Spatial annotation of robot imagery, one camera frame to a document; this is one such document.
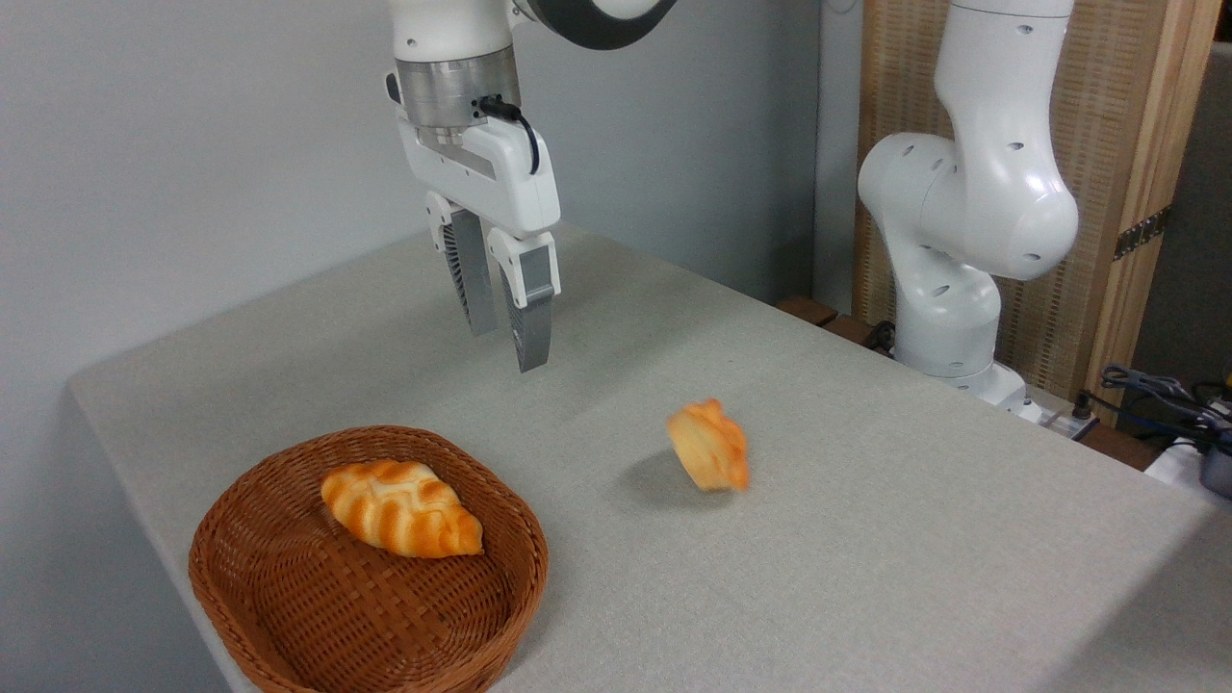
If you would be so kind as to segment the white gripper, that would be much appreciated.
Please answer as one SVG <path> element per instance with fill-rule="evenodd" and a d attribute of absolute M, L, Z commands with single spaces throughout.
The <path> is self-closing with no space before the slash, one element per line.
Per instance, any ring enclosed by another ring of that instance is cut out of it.
<path fill-rule="evenodd" d="M 488 245 L 500 269 L 520 372 L 542 367 L 549 360 L 552 298 L 561 293 L 557 245 L 545 231 L 561 221 L 549 147 L 524 125 L 493 118 L 448 141 L 405 117 L 398 127 L 409 166 L 428 189 L 432 242 L 448 263 L 471 332 L 498 327 Z M 498 227 L 488 231 L 487 245 L 480 219 Z"/>

